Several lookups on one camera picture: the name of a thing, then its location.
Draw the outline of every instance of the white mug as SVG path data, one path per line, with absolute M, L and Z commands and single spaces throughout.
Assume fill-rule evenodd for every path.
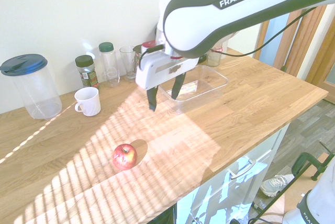
M 100 110 L 99 90 L 94 87 L 85 87 L 80 89 L 74 94 L 77 104 L 74 109 L 85 116 L 97 115 Z

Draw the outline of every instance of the plastic pitcher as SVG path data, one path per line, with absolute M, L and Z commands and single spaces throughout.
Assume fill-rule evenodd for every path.
M 1 73 L 14 82 L 25 108 L 34 119 L 50 119 L 62 110 L 47 64 L 43 56 L 27 54 L 11 58 L 0 66 Z

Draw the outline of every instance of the mug handle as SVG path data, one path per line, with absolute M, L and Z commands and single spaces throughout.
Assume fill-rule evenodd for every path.
M 83 110 L 79 110 L 79 106 L 80 105 L 83 105 L 83 104 L 81 104 L 81 103 L 77 103 L 75 106 L 74 106 L 74 109 L 75 109 L 75 111 L 78 111 L 79 113 L 83 113 L 84 111 Z

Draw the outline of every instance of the blue lid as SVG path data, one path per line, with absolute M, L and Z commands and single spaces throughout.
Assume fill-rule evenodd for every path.
M 48 64 L 42 55 L 27 54 L 8 59 L 1 66 L 1 73 L 6 76 L 21 76 L 36 72 Z

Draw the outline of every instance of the cabinet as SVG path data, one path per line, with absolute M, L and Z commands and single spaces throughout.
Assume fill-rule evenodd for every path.
M 176 223 L 219 224 L 246 216 L 287 128 L 179 200 Z

